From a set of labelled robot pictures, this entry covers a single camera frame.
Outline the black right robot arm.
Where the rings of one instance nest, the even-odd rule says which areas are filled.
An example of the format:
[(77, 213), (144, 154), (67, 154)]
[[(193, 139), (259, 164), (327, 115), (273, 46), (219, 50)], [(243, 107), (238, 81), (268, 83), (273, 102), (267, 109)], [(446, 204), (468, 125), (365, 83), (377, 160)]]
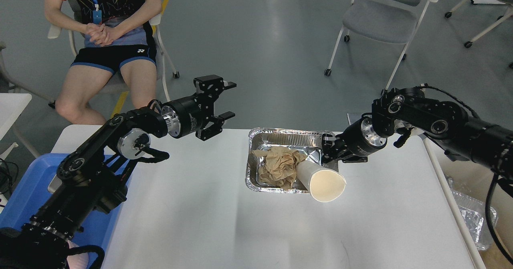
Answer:
[(427, 84), (412, 88), (384, 89), (372, 103), (370, 112), (349, 125), (338, 135), (322, 135), (321, 163), (341, 160), (344, 163), (367, 161), (367, 156), (383, 149), (387, 139), (399, 134), (394, 147), (400, 148), (414, 129), (443, 149), (451, 161), (472, 161), (493, 172), (485, 201), (487, 226), (499, 251), (512, 262), (497, 237), (489, 209), (495, 187), (512, 195), (513, 133), (478, 114), (456, 97), (439, 101), (425, 97)]

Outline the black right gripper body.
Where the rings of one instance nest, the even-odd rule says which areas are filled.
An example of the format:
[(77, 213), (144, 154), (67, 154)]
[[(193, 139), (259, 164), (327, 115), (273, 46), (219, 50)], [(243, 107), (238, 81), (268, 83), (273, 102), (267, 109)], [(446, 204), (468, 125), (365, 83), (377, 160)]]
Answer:
[(383, 149), (387, 139), (375, 132), (372, 118), (362, 117), (347, 127), (339, 136), (336, 145), (339, 148), (339, 159), (345, 156), (369, 156)]

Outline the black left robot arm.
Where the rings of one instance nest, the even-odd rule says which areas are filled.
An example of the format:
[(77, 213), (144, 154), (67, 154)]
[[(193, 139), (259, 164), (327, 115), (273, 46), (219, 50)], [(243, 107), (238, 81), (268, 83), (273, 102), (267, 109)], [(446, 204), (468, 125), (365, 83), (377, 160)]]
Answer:
[(69, 269), (68, 258), (95, 253), (92, 269), (101, 268), (105, 251), (97, 245), (71, 247), (88, 215), (104, 214), (127, 199), (127, 182), (138, 163), (159, 163), (167, 152), (151, 148), (150, 136), (175, 139), (195, 133), (208, 140), (222, 132), (235, 114), (214, 114), (214, 103), (225, 90), (236, 87), (217, 75), (194, 79), (196, 93), (116, 114), (81, 146), (66, 156), (56, 170), (62, 181), (20, 230), (1, 228), (2, 269)]

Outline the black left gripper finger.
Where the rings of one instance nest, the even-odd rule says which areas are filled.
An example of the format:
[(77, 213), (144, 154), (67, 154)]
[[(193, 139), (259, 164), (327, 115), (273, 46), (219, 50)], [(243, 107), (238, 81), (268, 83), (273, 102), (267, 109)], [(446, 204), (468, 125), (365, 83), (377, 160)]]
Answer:
[(225, 90), (237, 87), (232, 81), (224, 81), (223, 77), (215, 74), (194, 78), (196, 93), (194, 98), (201, 105), (214, 103)]
[(207, 123), (210, 122), (210, 123), (212, 123), (212, 125), (205, 127), (205, 128), (201, 128), (200, 130), (198, 130), (196, 132), (195, 136), (202, 141), (211, 139), (213, 136), (216, 136), (223, 131), (223, 125), (224, 125), (225, 121), (227, 121), (228, 119), (231, 119), (235, 116), (236, 116), (236, 114), (234, 112), (227, 111), (218, 116), (213, 115), (211, 117), (208, 117)]

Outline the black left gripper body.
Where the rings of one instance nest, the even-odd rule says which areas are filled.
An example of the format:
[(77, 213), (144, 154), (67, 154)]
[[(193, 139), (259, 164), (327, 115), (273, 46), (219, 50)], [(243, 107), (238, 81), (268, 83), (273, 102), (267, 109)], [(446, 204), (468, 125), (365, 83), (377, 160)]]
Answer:
[(206, 127), (213, 116), (213, 99), (193, 94), (162, 103), (161, 115), (166, 122), (168, 134), (179, 139)]

